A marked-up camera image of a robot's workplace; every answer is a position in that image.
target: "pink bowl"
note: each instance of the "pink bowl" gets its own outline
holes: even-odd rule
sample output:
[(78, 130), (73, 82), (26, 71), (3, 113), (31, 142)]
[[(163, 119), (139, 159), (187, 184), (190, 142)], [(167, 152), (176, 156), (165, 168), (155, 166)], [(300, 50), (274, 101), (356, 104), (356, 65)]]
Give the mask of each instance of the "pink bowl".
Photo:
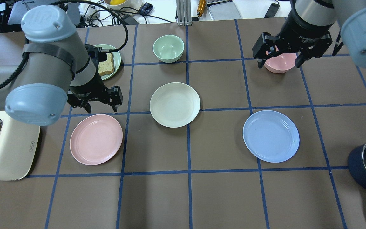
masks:
[(285, 73), (295, 66), (296, 58), (295, 53), (284, 53), (275, 58), (267, 59), (265, 67), (273, 73)]

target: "gold pen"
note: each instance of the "gold pen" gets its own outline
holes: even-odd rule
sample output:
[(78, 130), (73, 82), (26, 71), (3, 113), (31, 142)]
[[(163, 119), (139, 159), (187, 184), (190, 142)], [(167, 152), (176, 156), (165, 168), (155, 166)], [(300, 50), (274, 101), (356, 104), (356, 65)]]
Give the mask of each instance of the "gold pen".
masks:
[(206, 7), (206, 0), (199, 0), (199, 7), (197, 8), (198, 17), (201, 17), (203, 15), (205, 7)]

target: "blue plate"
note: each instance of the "blue plate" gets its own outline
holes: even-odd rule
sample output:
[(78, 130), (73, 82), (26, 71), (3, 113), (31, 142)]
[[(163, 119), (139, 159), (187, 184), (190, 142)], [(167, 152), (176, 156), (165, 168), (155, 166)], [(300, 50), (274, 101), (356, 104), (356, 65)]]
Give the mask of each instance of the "blue plate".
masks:
[(299, 148), (299, 132), (284, 114), (262, 110), (251, 115), (244, 124), (242, 136), (247, 148), (267, 162), (283, 162)]

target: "plate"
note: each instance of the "plate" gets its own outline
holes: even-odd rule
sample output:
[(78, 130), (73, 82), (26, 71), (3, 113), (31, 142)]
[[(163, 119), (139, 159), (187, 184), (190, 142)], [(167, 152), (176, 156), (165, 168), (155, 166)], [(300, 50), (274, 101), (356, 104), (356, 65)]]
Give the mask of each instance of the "plate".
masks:
[(244, 142), (257, 158), (267, 162), (283, 162), (299, 148), (299, 132), (284, 114), (262, 110), (251, 115), (242, 130)]
[(149, 108), (159, 124), (177, 128), (195, 119), (200, 110), (200, 97), (187, 84), (168, 83), (154, 92)]
[(123, 138), (119, 122), (106, 114), (81, 121), (70, 137), (70, 152), (84, 165), (99, 165), (111, 159)]
[[(115, 49), (114, 46), (112, 45), (94, 45), (94, 47), (101, 47), (103, 49)], [(111, 78), (119, 69), (119, 67), (121, 66), (121, 54), (119, 52), (113, 52), (113, 57), (114, 57), (114, 68), (115, 71), (111, 74), (105, 74), (101, 77), (102, 80), (107, 80), (109, 78)]]

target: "white toaster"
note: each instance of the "white toaster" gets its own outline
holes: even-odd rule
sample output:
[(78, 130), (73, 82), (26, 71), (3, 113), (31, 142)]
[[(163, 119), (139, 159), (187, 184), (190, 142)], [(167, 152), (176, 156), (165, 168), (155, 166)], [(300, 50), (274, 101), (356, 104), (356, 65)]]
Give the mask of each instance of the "white toaster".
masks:
[(12, 119), (0, 111), (0, 181), (24, 178), (31, 169), (40, 127)]

